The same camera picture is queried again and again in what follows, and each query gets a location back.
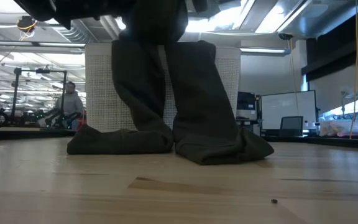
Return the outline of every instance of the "whiteboard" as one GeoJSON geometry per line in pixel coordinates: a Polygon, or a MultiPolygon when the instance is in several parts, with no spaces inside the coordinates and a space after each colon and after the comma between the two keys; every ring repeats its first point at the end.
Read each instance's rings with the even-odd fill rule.
{"type": "Polygon", "coordinates": [[[295,93],[261,96],[262,129],[280,129],[286,116],[303,116],[303,129],[314,129],[316,122],[316,93],[297,92],[299,113],[296,112],[295,93]]]}

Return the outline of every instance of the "person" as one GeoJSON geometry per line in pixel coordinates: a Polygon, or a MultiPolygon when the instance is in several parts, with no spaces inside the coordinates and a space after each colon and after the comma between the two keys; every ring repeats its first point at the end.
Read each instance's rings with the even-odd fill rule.
{"type": "MultiPolygon", "coordinates": [[[[62,96],[55,103],[55,108],[61,109],[62,107],[62,96]]],[[[73,82],[68,82],[66,84],[66,93],[65,99],[63,102],[63,111],[66,116],[69,116],[73,113],[82,113],[84,105],[81,101],[81,98],[78,96],[78,92],[75,91],[75,84],[73,82]]],[[[72,129],[76,129],[76,120],[71,124],[72,129]]]]}

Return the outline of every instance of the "gray hoodie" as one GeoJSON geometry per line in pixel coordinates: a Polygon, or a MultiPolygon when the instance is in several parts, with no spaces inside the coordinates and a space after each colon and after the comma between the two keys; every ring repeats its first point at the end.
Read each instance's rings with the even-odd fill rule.
{"type": "MultiPolygon", "coordinates": [[[[62,97],[60,97],[56,101],[55,108],[60,108],[61,105],[62,105],[62,97]]],[[[76,91],[72,94],[67,94],[67,93],[65,94],[65,102],[64,102],[65,115],[69,115],[74,112],[82,113],[83,108],[84,106],[82,104],[82,101],[76,91]]]]}

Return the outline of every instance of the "wood grain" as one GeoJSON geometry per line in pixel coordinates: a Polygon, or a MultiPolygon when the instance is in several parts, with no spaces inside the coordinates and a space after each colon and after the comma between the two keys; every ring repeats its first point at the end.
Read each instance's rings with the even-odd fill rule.
{"type": "Polygon", "coordinates": [[[68,156],[69,140],[0,141],[0,223],[358,223],[358,149],[273,143],[264,161],[198,166],[68,156]]]}

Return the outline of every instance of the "person in gray hoodie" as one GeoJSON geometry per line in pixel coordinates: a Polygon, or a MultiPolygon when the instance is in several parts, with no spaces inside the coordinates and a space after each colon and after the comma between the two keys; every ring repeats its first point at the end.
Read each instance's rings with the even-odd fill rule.
{"type": "MultiPolygon", "coordinates": [[[[62,97],[60,97],[55,103],[55,108],[61,108],[61,107],[62,107],[62,97]]],[[[65,112],[65,115],[70,115],[74,112],[82,113],[83,109],[84,109],[84,105],[82,104],[82,101],[78,96],[78,93],[75,91],[75,84],[72,82],[68,82],[66,84],[65,101],[63,106],[63,111],[65,112]]]]}

